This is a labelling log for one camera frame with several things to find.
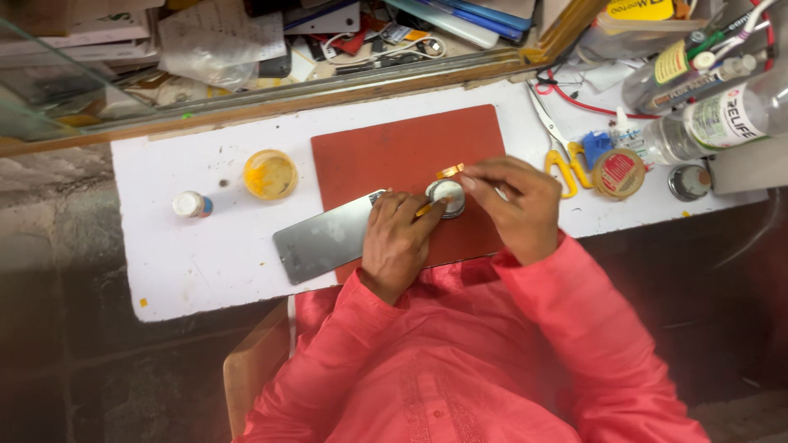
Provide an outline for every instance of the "person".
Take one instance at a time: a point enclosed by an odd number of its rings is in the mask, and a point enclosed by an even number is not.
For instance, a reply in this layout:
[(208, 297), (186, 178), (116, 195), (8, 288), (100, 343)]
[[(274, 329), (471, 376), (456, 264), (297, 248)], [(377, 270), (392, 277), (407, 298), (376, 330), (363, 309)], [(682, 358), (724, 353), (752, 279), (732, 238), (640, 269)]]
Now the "person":
[[(460, 180), (505, 245), (489, 260), (500, 278), (419, 277), (445, 205), (414, 220), (426, 197), (389, 190), (370, 213), (361, 267), (236, 442), (709, 441), (632, 307), (559, 230), (561, 185), (512, 157)], [(563, 406), (560, 390), (545, 395), (560, 377), (540, 337), (569, 374)]]

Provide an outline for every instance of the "wooden chair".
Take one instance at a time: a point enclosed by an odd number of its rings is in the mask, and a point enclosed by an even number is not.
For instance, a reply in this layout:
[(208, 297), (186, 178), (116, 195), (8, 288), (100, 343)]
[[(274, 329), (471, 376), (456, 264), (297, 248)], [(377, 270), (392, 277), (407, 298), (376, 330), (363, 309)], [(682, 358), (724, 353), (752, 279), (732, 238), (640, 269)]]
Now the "wooden chair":
[(290, 352), (288, 299), (282, 301), (225, 359), (225, 395), (232, 437), (243, 434), (244, 416)]

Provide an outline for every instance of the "man's hand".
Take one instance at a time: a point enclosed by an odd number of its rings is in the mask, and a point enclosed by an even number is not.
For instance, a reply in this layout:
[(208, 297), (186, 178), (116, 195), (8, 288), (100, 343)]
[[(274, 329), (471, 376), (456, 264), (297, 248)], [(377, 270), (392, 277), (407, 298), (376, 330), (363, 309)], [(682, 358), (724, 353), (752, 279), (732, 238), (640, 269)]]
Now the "man's hand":
[(393, 305), (424, 266), (429, 235), (446, 211), (445, 202), (414, 221), (416, 211), (426, 205), (426, 195), (385, 192), (370, 212), (361, 258), (361, 283)]
[(561, 184), (553, 177), (517, 158), (498, 157), (466, 166), (461, 180), (520, 264), (536, 263), (556, 250)]

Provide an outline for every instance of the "yellow scissors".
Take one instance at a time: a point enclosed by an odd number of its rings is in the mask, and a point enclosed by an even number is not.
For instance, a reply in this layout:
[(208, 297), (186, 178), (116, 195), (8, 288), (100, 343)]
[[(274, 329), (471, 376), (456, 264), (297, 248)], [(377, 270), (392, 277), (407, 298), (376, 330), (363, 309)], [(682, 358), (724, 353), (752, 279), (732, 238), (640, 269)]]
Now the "yellow scissors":
[[(593, 182), (585, 175), (585, 170), (583, 170), (583, 166), (578, 160), (578, 154), (585, 154), (583, 146), (577, 142), (567, 141), (561, 136), (561, 133), (558, 132), (558, 128), (556, 128), (556, 124), (547, 114), (545, 105), (542, 104), (539, 96), (533, 91), (533, 86), (530, 82), (526, 81), (526, 83), (528, 83), (528, 92), (531, 94), (533, 107), (536, 108), (537, 115), (542, 121), (542, 124), (545, 125), (548, 132), (550, 132), (551, 147), (550, 151), (547, 153), (547, 157), (545, 157), (545, 172), (550, 173), (550, 168), (552, 168), (553, 165), (558, 166), (558, 169), (561, 170), (563, 179), (567, 182), (567, 186), (569, 187), (569, 192), (567, 194), (561, 194), (561, 198), (568, 199), (578, 193), (578, 185), (574, 182), (571, 171), (574, 171), (575, 175), (578, 176), (578, 180), (580, 180), (580, 184), (583, 185), (583, 188), (593, 188)], [(565, 158), (569, 158), (569, 164), (567, 164)]]

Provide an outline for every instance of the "pink shirt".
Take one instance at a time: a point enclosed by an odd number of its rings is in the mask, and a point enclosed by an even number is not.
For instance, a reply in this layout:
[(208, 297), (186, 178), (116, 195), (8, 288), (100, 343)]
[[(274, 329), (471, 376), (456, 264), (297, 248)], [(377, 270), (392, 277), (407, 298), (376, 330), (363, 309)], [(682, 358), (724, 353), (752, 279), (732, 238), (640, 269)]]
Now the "pink shirt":
[[(424, 270), (397, 307), (357, 274), (236, 443), (708, 442), (632, 307), (568, 236), (530, 266), (504, 250)], [(573, 424), (548, 388), (562, 371)]]

